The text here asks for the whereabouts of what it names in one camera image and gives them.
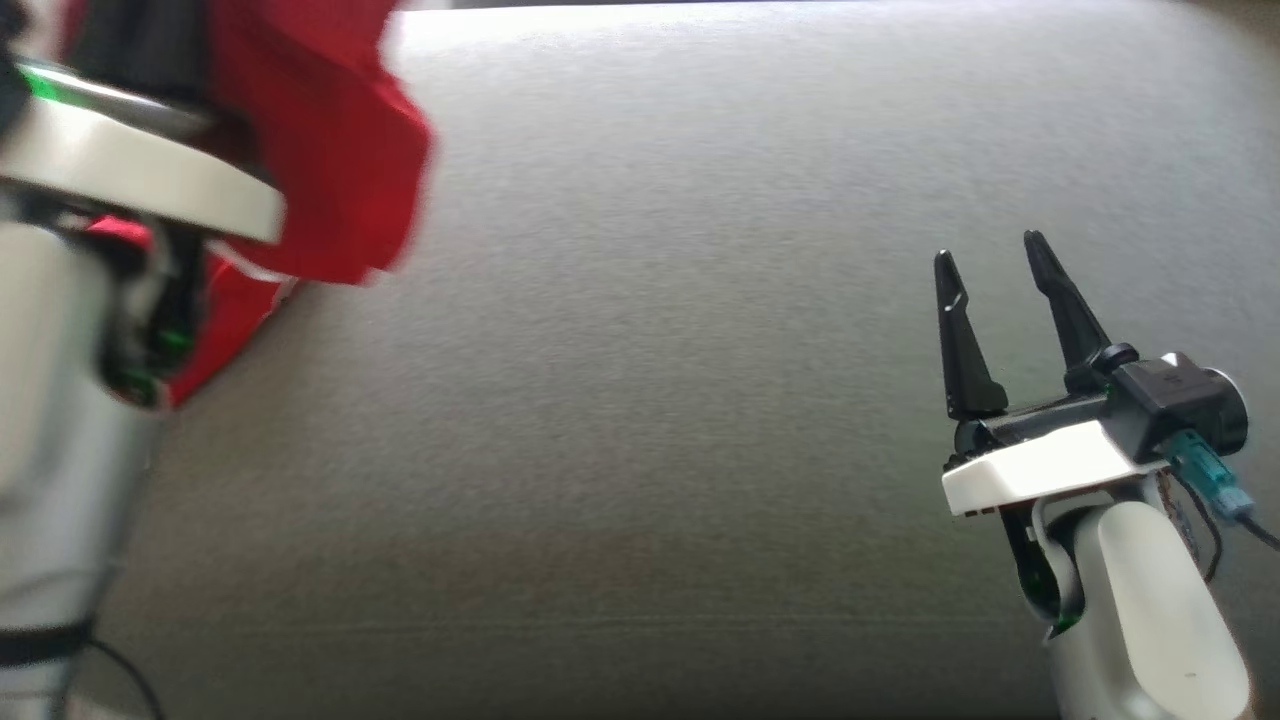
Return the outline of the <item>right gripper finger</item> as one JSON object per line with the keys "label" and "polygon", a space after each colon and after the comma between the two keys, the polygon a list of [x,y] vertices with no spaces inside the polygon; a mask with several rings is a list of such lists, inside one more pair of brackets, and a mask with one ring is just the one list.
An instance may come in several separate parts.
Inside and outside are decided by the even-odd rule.
{"label": "right gripper finger", "polygon": [[934,295],[947,416],[974,421],[1005,414],[1006,389],[989,374],[966,314],[969,293],[948,250],[934,256]]}
{"label": "right gripper finger", "polygon": [[1037,290],[1050,302],[1062,352],[1062,382],[1070,395],[1096,395],[1105,383],[1093,366],[1096,356],[1111,340],[1068,274],[1048,240],[1039,231],[1023,236],[1027,259]]}

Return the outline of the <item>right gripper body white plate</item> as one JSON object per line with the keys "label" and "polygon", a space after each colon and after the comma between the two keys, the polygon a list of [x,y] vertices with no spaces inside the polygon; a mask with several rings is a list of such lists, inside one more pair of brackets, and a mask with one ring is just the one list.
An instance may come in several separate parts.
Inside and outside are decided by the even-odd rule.
{"label": "right gripper body white plate", "polygon": [[1039,497],[1144,477],[1162,459],[1135,462],[1103,428],[1101,395],[1061,398],[960,421],[942,488],[954,516],[993,512]]}

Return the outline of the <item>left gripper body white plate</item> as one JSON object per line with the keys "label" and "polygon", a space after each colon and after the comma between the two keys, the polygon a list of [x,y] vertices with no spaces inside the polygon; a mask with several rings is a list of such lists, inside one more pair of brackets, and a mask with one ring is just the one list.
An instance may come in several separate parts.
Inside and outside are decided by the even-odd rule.
{"label": "left gripper body white plate", "polygon": [[280,238],[285,201],[248,172],[170,137],[192,111],[18,61],[31,100],[0,141],[0,178],[259,243]]}

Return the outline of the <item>red shorts with white stripes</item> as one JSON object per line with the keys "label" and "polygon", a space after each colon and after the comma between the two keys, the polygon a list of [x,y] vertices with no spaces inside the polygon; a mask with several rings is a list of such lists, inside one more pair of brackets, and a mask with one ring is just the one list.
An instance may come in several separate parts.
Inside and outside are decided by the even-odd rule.
{"label": "red shorts with white stripes", "polygon": [[188,400],[301,283],[360,284],[410,243],[433,133],[381,59],[402,0],[55,0],[58,59],[87,79],[204,105],[206,151],[266,173],[279,241],[210,252],[207,315],[164,389]]}

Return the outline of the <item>grey sofa seat cushion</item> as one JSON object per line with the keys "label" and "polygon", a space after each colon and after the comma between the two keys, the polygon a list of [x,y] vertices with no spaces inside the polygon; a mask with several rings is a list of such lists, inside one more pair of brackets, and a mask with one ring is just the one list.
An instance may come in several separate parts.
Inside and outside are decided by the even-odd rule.
{"label": "grey sofa seat cushion", "polygon": [[952,518],[932,259],[1012,404],[1021,246],[1228,373],[1280,530],[1280,3],[402,12],[439,147],[394,274],[169,424],[100,632],[170,720],[1050,716]]}

